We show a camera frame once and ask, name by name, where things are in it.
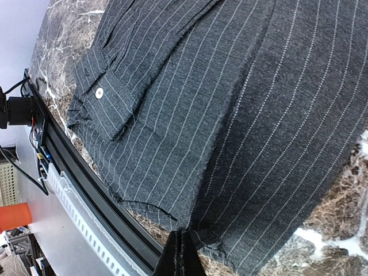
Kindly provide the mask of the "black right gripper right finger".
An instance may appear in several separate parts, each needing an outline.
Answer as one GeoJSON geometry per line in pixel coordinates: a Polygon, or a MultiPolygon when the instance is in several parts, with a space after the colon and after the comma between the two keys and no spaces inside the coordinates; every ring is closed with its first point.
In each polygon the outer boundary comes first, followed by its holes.
{"type": "Polygon", "coordinates": [[[181,275],[206,276],[206,272],[188,231],[183,231],[181,234],[181,275]]]}

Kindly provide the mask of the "black pinstriped long sleeve shirt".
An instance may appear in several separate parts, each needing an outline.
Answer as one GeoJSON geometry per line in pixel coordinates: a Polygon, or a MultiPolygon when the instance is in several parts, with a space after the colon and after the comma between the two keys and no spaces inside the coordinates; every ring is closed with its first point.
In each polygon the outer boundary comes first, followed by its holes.
{"type": "Polygon", "coordinates": [[[366,1],[109,1],[69,128],[111,199],[256,275],[367,121],[366,1]]]}

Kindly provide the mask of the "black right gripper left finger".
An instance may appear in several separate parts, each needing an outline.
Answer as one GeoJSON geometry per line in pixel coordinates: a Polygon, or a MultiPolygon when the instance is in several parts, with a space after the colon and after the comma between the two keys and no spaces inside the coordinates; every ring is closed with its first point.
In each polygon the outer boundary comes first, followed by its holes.
{"type": "Polygon", "coordinates": [[[172,231],[156,265],[154,276],[177,276],[180,271],[181,232],[172,231]]]}

